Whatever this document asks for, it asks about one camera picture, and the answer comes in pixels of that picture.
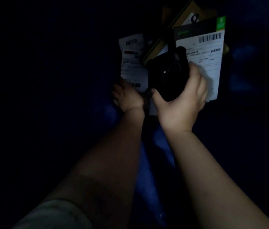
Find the right hand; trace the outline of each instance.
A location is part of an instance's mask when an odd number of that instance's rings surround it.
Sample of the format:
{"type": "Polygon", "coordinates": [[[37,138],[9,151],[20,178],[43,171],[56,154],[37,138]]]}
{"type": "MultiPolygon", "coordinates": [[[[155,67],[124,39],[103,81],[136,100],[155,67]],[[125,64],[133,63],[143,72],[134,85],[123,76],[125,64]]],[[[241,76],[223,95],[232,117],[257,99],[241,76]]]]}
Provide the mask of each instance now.
{"type": "Polygon", "coordinates": [[[189,68],[189,79],[177,99],[166,102],[156,89],[152,90],[152,99],[164,131],[192,131],[198,112],[206,103],[206,80],[195,64],[190,62],[189,68]]]}

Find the barcode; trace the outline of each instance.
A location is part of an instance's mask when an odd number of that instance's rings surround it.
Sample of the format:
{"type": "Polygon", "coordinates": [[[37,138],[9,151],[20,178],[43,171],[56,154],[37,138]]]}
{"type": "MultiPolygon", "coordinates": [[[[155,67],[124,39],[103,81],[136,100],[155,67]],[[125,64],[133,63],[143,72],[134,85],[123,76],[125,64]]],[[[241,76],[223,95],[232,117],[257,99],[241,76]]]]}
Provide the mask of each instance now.
{"type": "Polygon", "coordinates": [[[220,39],[220,38],[221,38],[221,33],[209,34],[209,35],[199,37],[198,43],[209,42],[211,40],[220,39]]]}
{"type": "Polygon", "coordinates": [[[129,41],[126,41],[126,46],[129,46],[129,45],[135,44],[135,43],[137,43],[137,39],[136,38],[135,39],[132,39],[132,40],[129,40],[129,41]]]}
{"type": "Polygon", "coordinates": [[[140,88],[141,87],[141,84],[138,84],[138,83],[129,83],[131,87],[134,87],[134,88],[140,88]]]}

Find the black object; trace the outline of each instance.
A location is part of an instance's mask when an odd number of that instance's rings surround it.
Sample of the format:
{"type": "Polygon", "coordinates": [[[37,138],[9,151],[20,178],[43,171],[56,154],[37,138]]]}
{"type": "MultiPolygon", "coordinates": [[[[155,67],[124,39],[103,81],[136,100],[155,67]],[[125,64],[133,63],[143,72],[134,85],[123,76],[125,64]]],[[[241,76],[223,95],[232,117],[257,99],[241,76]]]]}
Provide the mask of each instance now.
{"type": "Polygon", "coordinates": [[[148,61],[148,89],[156,88],[165,101],[176,99],[189,78],[186,49],[177,47],[148,61]]]}

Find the hand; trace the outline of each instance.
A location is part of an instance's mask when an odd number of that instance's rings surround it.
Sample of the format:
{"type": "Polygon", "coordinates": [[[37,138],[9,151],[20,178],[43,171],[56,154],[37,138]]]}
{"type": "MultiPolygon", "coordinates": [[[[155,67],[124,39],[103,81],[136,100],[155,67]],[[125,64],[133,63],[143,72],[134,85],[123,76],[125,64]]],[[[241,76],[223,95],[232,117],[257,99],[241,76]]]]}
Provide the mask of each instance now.
{"type": "Polygon", "coordinates": [[[198,112],[206,103],[208,96],[206,80],[195,64],[189,63],[189,68],[190,77],[177,99],[166,102],[156,89],[152,90],[152,99],[164,131],[192,131],[198,112]]]}
{"type": "Polygon", "coordinates": [[[120,80],[120,85],[113,85],[113,89],[114,91],[112,91],[112,95],[116,99],[113,100],[113,102],[119,106],[123,112],[127,112],[132,108],[143,110],[143,97],[123,78],[120,80]]]}

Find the left hand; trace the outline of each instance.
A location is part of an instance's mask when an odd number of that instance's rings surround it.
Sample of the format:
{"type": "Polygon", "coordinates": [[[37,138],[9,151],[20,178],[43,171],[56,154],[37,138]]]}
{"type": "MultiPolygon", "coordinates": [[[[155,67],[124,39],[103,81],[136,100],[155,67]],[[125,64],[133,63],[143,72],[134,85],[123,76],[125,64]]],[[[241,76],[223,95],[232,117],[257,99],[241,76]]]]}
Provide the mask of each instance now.
{"type": "Polygon", "coordinates": [[[143,109],[143,97],[123,78],[120,80],[120,85],[113,85],[113,89],[112,95],[115,98],[113,102],[119,106],[123,112],[127,112],[132,108],[143,109]]]}

